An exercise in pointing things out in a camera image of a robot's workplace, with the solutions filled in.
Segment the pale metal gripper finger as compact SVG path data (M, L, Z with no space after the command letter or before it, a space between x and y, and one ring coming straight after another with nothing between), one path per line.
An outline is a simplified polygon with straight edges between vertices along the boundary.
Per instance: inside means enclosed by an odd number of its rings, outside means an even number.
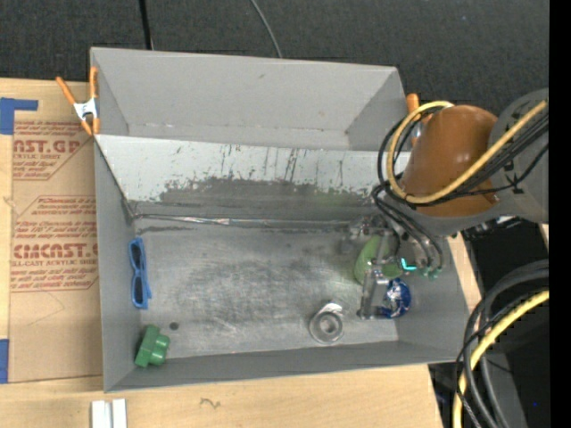
M363 279L360 308L357 315L360 319L370 319L372 317L372 301L375 294L375 276L367 273Z
M388 294L392 288L392 280L378 278L376 281L375 294L373 297L374 314L378 317L390 317L392 315L392 300Z

